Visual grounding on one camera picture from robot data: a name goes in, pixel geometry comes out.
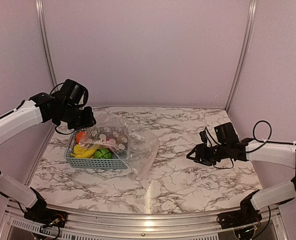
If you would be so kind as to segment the yellow toy bananas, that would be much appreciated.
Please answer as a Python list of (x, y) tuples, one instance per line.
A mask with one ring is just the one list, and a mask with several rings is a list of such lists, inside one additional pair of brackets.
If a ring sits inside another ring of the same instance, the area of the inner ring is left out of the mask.
[(71, 157), (77, 158), (77, 159), (90, 159), (94, 155), (95, 151), (96, 150), (94, 148), (87, 149), (86, 152), (79, 154), (79, 155), (75, 155), (73, 152), (73, 153), (71, 153)]

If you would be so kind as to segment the clear zip top bag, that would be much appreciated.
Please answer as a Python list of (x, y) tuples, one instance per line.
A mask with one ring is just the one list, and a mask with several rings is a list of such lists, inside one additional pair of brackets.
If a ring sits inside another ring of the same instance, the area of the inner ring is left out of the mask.
[[(93, 127), (84, 130), (86, 133), (79, 142), (80, 146), (87, 149), (108, 149), (123, 162), (138, 178), (142, 179), (148, 174), (158, 152), (160, 140), (151, 130), (136, 124), (135, 122), (106, 114), (97, 118)], [(126, 151), (118, 151), (115, 148), (107, 148), (107, 138), (117, 140), (119, 136), (128, 138)]]

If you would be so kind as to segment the red toy strawberry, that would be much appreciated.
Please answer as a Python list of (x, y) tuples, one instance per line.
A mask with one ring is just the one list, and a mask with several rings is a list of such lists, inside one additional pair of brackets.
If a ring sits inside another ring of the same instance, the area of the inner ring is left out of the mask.
[(105, 141), (105, 146), (107, 148), (115, 148), (116, 147), (116, 140), (114, 138), (107, 138)]

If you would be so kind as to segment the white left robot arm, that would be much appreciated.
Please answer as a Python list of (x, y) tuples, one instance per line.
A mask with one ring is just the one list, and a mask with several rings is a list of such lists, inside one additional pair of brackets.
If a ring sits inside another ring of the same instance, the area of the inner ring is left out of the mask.
[[(79, 130), (96, 124), (92, 108), (87, 106), (89, 92), (85, 86), (67, 79), (59, 90), (39, 93), (0, 116), (0, 145), (19, 133), (52, 121), (56, 126), (66, 123), (68, 129)], [(34, 189), (20, 183), (0, 170), (0, 194), (26, 207), (26, 215), (41, 223), (51, 218), (44, 198)]]

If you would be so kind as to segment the orange toy fruit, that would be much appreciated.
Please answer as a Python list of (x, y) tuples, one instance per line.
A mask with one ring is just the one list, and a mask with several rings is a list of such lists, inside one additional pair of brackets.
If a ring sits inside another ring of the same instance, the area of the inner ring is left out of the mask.
[(79, 143), (80, 140), (82, 139), (82, 137), (85, 135), (86, 133), (84, 131), (80, 131), (77, 133), (76, 135), (76, 142)]

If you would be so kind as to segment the yellow toy lemon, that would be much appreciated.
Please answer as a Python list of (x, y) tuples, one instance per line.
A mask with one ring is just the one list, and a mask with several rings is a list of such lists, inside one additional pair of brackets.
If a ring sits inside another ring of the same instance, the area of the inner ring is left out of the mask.
[(75, 155), (80, 155), (86, 151), (87, 151), (87, 149), (83, 146), (80, 146), (79, 144), (74, 146), (74, 154)]

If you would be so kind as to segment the grey plastic basket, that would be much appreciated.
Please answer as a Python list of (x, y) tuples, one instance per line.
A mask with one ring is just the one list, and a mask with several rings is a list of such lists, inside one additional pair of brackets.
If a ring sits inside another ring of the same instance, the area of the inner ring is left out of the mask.
[(80, 131), (72, 133), (69, 138), (68, 146), (66, 147), (64, 158), (73, 168), (81, 169), (100, 169), (100, 170), (125, 170), (127, 166), (123, 162), (125, 158), (119, 159), (111, 152), (111, 158), (74, 158), (71, 154), (74, 152), (74, 147), (77, 144), (76, 136)]

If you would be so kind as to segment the green orange toy mango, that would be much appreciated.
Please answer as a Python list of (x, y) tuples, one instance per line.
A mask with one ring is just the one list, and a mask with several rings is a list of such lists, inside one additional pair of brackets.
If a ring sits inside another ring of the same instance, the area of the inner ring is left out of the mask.
[(117, 140), (118, 151), (126, 151), (128, 146), (128, 138), (125, 135), (120, 135)]

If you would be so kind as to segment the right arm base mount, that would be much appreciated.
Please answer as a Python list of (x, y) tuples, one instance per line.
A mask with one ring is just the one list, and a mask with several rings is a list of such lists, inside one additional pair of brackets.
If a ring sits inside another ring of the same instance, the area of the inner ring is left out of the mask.
[(240, 227), (247, 224), (258, 223), (262, 216), (258, 211), (250, 214), (242, 214), (240, 210), (222, 212), (217, 216), (217, 222), (222, 229)]

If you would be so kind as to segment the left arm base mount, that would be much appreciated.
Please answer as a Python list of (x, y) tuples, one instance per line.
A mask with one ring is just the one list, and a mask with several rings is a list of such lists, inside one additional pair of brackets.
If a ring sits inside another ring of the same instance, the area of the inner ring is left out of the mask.
[(50, 208), (37, 210), (29, 209), (24, 213), (24, 218), (41, 223), (44, 228), (52, 226), (63, 228), (66, 223), (67, 215), (65, 211)]

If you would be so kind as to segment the aluminium front rail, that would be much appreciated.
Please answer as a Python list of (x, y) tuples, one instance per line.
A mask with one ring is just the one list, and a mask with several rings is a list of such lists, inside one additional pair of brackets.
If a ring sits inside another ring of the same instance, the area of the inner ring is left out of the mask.
[(23, 217), (10, 200), (0, 225), (0, 240), (287, 240), (276, 205), (262, 210), (262, 220), (223, 229), (219, 214), (227, 210), (193, 213), (140, 214), (73, 209), (49, 205), (67, 213), (64, 227), (43, 228)]

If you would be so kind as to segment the left aluminium frame post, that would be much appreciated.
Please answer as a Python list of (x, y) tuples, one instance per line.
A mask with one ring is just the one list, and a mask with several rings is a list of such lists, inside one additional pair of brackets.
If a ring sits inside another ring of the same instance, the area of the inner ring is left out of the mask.
[(44, 13), (44, 3), (42, 0), (36, 0), (36, 10), (37, 10), (37, 16), (38, 16), (38, 24), (41, 34), (41, 41), (43, 46), (43, 51), (45, 55), (46, 65), (47, 69), (50, 75), (50, 81), (53, 87), (57, 85), (57, 78), (53, 66), (52, 56), (51, 56), (51, 50), (47, 35), (47, 28), (46, 28), (46, 19), (45, 19), (45, 13)]

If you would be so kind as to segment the aluminium frame post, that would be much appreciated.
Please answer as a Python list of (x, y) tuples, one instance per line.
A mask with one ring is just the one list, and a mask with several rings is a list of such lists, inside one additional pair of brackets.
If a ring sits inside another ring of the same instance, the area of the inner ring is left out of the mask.
[(45, 13), (44, 13), (44, 3), (42, 0), (36, 0), (36, 10), (37, 10), (37, 16), (38, 16), (38, 24), (41, 34), (41, 41), (43, 46), (43, 51), (45, 55), (46, 65), (47, 69), (50, 75), (50, 81), (53, 87), (57, 85), (57, 78), (53, 66), (52, 56), (51, 56), (51, 50), (47, 35), (47, 28), (46, 28), (46, 19), (45, 19)]
[(247, 53), (250, 48), (251, 38), (253, 34), (256, 9), (257, 9), (257, 0), (250, 0), (249, 6), (248, 6), (247, 19), (246, 19), (246, 26), (245, 26), (245, 31), (243, 35), (242, 45), (241, 45), (241, 51), (239, 54), (239, 59), (237, 62), (235, 73), (234, 73), (232, 85), (229, 91), (228, 99), (225, 105), (225, 110), (227, 112), (229, 112), (232, 108), (238, 86), (241, 82), (241, 76), (242, 76), (243, 68), (245, 65)]

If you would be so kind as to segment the right aluminium frame post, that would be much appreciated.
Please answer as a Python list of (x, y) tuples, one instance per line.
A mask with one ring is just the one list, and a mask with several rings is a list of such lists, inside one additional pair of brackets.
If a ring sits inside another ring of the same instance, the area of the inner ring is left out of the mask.
[(245, 65), (247, 53), (250, 48), (251, 38), (253, 34), (256, 9), (257, 9), (257, 0), (250, 0), (249, 6), (248, 6), (247, 19), (246, 19), (246, 26), (245, 26), (245, 31), (243, 35), (242, 45), (241, 45), (241, 51), (239, 54), (239, 59), (237, 62), (235, 73), (234, 73), (232, 85), (229, 91), (228, 99), (225, 105), (225, 110), (227, 112), (229, 112), (232, 108), (238, 86), (241, 82), (241, 76), (242, 76), (243, 68)]

